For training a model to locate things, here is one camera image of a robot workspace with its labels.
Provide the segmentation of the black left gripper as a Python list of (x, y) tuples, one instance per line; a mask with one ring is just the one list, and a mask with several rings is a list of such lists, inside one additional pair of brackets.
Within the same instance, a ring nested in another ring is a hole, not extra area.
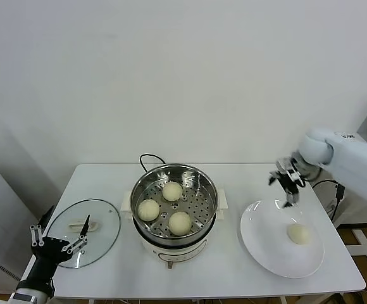
[(31, 234), (31, 250), (35, 257), (33, 267), (39, 264), (59, 265), (70, 259), (70, 254), (81, 250), (88, 242), (87, 232), (89, 230), (90, 215), (87, 216), (80, 231), (79, 237), (73, 241), (65, 241), (55, 237), (43, 237), (49, 219), (54, 211), (54, 205), (43, 214), (38, 223), (29, 227)]

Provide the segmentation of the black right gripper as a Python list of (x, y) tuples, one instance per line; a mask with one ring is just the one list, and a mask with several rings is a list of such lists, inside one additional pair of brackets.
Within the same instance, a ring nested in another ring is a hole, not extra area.
[(275, 181), (279, 181), (283, 190), (286, 192), (286, 201), (282, 208), (293, 207), (299, 201), (299, 189), (297, 184), (287, 175), (279, 173), (278, 171), (270, 172), (268, 185), (272, 185)]

